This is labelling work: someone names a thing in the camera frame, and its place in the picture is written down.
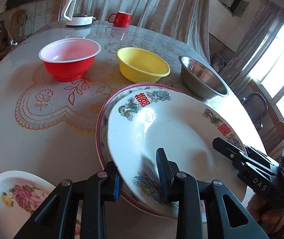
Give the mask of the right hand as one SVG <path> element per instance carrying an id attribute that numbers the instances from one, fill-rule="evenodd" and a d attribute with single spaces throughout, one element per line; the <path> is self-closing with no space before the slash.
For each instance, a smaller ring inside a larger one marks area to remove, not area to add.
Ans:
<path id="1" fill-rule="evenodd" d="M 266 201 L 258 194 L 254 193 L 250 198 L 246 209 L 260 224 L 269 238 L 283 238 L 284 237 L 284 209 L 271 209 L 268 211 L 261 211 L 265 206 Z"/>

